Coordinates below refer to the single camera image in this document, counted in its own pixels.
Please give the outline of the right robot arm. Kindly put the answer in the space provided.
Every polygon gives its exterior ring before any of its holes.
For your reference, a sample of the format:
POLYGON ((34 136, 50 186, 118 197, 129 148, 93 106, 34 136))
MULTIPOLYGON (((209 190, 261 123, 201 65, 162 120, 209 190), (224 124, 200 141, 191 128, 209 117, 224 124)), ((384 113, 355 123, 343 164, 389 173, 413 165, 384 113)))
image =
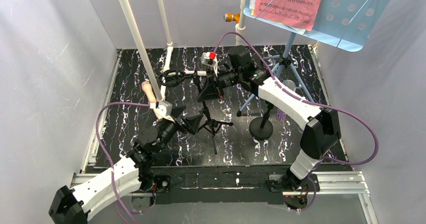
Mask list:
POLYGON ((329 107, 304 103, 301 96, 289 90, 266 67, 256 67, 249 50, 244 46, 228 50, 232 69, 215 73, 208 71, 197 97, 198 102, 222 98, 224 88, 240 84, 260 99, 290 116, 303 130, 300 152, 279 180, 271 180, 274 188, 303 187, 314 167, 341 138, 338 113, 329 107))

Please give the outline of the pink microphone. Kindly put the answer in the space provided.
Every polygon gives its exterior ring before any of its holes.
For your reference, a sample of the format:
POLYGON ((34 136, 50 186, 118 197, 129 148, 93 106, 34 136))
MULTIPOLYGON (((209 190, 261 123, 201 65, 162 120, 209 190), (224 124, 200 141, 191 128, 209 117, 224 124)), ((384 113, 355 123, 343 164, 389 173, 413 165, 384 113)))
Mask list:
POLYGON ((148 99, 149 108, 154 111, 154 114, 155 114, 155 116, 156 116, 156 118, 158 120, 162 120, 163 117, 160 116, 157 113, 157 111, 156 111, 156 108, 157 108, 157 99, 156 99, 156 96, 154 94, 154 91, 153 91, 151 83, 148 82, 148 81, 144 81, 144 82, 142 82, 141 87, 142 87, 142 90, 143 90, 143 92, 145 93, 145 95, 146 95, 146 97, 148 99))

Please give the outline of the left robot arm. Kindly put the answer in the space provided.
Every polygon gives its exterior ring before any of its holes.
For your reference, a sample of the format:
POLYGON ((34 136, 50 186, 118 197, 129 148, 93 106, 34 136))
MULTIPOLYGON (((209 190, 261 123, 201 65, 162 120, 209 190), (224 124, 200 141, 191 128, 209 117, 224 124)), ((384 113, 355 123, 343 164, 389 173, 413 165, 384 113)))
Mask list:
POLYGON ((168 142, 177 132, 196 134, 203 113, 181 118, 185 106, 174 107, 170 118, 157 125, 155 140, 147 143, 135 141, 130 150, 109 169, 92 179, 56 191, 49 208, 54 223, 88 223, 102 209, 121 197, 150 185, 154 181, 151 167, 168 142))

